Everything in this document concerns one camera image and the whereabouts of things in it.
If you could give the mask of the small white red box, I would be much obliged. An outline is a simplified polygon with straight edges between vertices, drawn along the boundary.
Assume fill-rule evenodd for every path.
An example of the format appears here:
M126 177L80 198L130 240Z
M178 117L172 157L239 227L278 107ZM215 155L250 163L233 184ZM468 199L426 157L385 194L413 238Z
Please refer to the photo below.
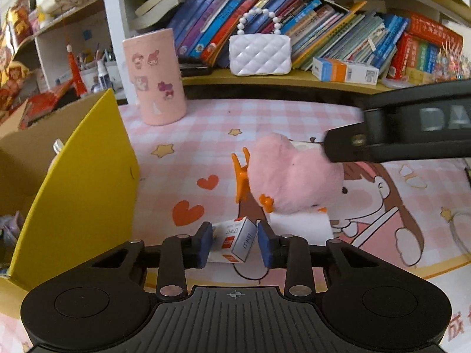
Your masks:
M248 217L213 224L208 262L246 262L256 234L257 227Z

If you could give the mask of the pink plush heart toy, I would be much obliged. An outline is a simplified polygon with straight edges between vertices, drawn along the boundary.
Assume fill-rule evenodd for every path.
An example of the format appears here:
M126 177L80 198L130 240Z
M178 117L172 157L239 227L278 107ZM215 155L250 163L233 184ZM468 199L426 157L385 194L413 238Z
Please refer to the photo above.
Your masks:
M266 213L328 207L342 194L342 163L332 163L317 144L270 133L248 151L250 193Z

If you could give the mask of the white charger block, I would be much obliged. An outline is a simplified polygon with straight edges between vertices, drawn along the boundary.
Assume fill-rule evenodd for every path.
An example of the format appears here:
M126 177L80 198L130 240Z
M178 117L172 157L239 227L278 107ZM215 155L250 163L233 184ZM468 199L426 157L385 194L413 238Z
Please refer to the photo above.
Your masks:
M267 214L267 221L275 234L304 238L309 245L325 245L334 237L327 213L311 208L293 214Z

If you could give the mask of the orange hair clip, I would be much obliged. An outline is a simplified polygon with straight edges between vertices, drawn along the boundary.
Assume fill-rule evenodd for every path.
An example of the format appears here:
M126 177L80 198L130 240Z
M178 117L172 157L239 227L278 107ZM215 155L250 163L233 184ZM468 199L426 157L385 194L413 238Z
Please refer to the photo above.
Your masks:
M231 154L231 160L234 166L235 172L235 189L236 189L236 203L240 204L241 201L245 201L250 194L250 186L249 186L249 179L248 179L248 166L250 161L250 152L246 147L243 148L243 155L245 157L246 164L244 166L241 165L237 155L235 153Z

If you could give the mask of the red dictionary books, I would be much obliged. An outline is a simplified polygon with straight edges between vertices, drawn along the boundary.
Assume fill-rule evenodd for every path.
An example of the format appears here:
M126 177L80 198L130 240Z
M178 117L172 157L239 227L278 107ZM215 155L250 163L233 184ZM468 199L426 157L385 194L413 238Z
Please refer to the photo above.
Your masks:
M452 29L426 16L395 10L394 14L406 19L405 29L396 42L387 78L413 85L430 84L439 58L439 51L461 51L464 39Z

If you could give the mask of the white orange medicine box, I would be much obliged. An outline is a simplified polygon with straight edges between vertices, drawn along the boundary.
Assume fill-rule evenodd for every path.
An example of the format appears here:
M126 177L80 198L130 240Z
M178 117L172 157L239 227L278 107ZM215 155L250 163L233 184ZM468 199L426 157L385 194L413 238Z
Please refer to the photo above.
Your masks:
M323 82L376 85L379 71L361 62L314 57L312 74Z

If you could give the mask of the row of leaning books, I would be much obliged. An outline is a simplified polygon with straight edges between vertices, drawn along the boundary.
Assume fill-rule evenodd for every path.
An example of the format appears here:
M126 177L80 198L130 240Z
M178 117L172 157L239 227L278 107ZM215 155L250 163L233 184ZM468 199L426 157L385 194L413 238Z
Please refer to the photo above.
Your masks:
M312 71L314 57L361 62L380 71L389 65L406 19L366 10L356 1L344 8L331 0L148 0L136 9L133 29L172 29L176 56L209 68L229 69L229 38L252 8L276 14L291 39L291 69ZM272 34L275 24L251 16L246 34Z

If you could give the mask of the wooden shelf board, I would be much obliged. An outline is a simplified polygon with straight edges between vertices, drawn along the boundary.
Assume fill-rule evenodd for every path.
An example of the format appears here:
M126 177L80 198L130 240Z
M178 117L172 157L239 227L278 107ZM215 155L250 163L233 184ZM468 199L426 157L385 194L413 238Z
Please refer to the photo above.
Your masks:
M235 76L230 73L229 69L215 69L210 75L190 76L183 78L184 86L211 84L258 84L270 86L330 89L344 92L355 92L363 95L373 95L379 92L389 91L389 89L381 83L376 85L368 85L320 81L311 73L300 70L292 70L287 75L282 76Z

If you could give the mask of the yellow cardboard box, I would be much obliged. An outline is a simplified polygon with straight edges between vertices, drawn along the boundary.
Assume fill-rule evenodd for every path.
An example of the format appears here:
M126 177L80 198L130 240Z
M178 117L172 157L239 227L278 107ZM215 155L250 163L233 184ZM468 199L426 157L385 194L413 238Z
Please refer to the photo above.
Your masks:
M56 139L64 147L48 171ZM128 241L139 178L110 90L4 136L1 213L25 222L1 275L1 313L18 317L28 291Z

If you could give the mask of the white quilted pearl handbag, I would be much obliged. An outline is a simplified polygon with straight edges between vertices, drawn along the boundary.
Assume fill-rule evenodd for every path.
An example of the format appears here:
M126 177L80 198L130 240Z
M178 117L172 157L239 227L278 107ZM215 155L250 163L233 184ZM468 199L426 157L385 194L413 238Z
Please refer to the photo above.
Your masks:
M262 14L275 24L272 34L246 34L251 16ZM281 34L276 14L252 8L239 19L237 34L229 38L229 69L235 76L286 75L291 71L291 39Z

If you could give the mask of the pink cylindrical holder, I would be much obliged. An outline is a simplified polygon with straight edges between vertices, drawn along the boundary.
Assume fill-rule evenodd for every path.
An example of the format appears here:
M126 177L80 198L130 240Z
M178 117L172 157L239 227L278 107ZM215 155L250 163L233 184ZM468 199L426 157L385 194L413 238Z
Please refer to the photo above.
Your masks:
M122 45L143 121L161 126L182 119L187 102L173 30L159 29L131 37Z

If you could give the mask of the white pen holder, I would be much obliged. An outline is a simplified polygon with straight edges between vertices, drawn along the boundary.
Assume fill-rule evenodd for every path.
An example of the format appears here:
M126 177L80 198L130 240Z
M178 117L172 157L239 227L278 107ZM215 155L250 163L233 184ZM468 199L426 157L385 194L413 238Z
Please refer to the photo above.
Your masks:
M88 93L101 88L101 74L105 72L108 73L110 86L115 92L123 89L112 46L108 48L97 47L94 52L91 49L85 49L77 56L77 63Z

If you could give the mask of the white shelf cabinet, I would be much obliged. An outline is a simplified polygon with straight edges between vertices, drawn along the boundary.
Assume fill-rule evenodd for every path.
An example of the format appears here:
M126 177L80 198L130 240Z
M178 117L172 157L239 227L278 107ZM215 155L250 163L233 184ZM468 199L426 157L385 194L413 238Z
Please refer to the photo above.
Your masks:
M86 49L112 46L123 84L117 97L129 104L137 103L137 94L130 82L125 62L123 40L132 36L129 30L125 0L90 0L54 20L34 40L38 59L47 85L51 88L69 68L66 46L78 54Z

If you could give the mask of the red gold festive decoration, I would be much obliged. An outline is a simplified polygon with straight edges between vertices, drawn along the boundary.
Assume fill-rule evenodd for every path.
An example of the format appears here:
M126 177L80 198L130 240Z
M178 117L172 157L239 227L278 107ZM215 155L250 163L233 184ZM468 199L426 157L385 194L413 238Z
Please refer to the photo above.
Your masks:
M29 69L14 59L21 43L33 34L28 13L22 5L9 8L1 25L1 115L11 109L29 74Z

